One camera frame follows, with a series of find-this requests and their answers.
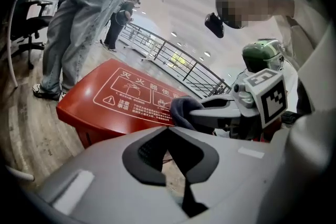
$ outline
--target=warning label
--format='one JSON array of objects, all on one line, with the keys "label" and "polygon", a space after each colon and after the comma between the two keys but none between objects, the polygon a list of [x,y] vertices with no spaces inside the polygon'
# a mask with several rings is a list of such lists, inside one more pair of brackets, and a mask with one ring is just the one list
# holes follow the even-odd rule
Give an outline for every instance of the warning label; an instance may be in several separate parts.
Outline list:
[{"label": "warning label", "polygon": [[118,68],[93,102],[135,118],[173,125],[170,105],[179,95],[137,74]]}]

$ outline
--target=sneaker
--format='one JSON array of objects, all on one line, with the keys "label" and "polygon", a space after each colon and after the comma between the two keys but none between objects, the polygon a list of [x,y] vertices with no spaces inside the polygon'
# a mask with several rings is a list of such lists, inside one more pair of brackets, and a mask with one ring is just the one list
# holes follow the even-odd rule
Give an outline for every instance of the sneaker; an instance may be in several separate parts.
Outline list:
[{"label": "sneaker", "polygon": [[64,98],[65,95],[66,95],[65,92],[61,92],[61,94],[59,95],[58,102],[60,102]]},{"label": "sneaker", "polygon": [[105,47],[108,47],[108,46],[109,46],[108,44],[104,43],[101,39],[99,40],[99,42],[100,42],[103,46],[105,46]]},{"label": "sneaker", "polygon": [[41,90],[41,84],[35,84],[33,86],[33,95],[37,98],[50,99],[57,101],[59,99],[59,93],[47,93]]}]

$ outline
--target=office chair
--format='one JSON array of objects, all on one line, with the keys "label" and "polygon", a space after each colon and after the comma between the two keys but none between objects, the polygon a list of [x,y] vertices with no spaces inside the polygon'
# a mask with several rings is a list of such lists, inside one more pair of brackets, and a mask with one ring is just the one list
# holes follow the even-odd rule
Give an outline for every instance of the office chair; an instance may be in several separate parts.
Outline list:
[{"label": "office chair", "polygon": [[[32,17],[27,19],[29,8],[32,5],[37,4],[41,7],[38,17]],[[48,27],[52,16],[43,16],[43,11],[47,5],[52,3],[41,3],[41,1],[28,1],[18,0],[14,10],[12,30],[10,32],[10,39],[14,41],[20,37],[28,38],[28,43],[19,45],[19,49],[12,54],[12,57],[20,55],[24,51],[28,51],[28,69],[32,70],[34,65],[30,61],[30,53],[32,49],[44,50],[44,44],[42,42],[33,42],[32,35],[35,34],[35,38],[39,38],[41,29]]]}]

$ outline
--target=black pants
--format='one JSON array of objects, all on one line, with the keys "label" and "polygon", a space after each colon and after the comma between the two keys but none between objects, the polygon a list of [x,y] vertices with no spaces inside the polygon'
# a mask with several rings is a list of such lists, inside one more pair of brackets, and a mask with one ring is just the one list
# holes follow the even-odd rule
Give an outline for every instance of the black pants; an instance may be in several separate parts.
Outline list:
[{"label": "black pants", "polygon": [[61,6],[61,4],[64,2],[65,0],[59,0],[57,3],[57,9],[59,9],[59,7]]},{"label": "black pants", "polygon": [[298,103],[296,106],[297,113],[300,115],[307,115],[311,113],[311,107],[307,92],[300,79],[298,79]]},{"label": "black pants", "polygon": [[111,16],[111,26],[104,41],[105,44],[109,45],[109,49],[115,49],[115,43],[123,27],[123,25],[119,25],[115,21],[115,13],[113,13]]}]

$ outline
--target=white t-shirt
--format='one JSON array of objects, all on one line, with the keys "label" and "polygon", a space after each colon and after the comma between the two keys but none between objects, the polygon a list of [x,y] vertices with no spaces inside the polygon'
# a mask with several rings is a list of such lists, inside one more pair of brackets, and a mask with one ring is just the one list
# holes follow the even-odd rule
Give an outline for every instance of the white t-shirt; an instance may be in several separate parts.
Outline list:
[{"label": "white t-shirt", "polygon": [[293,0],[295,3],[294,17],[298,25],[290,26],[287,18],[275,16],[282,34],[282,54],[298,71],[323,37],[328,20],[306,0]]}]

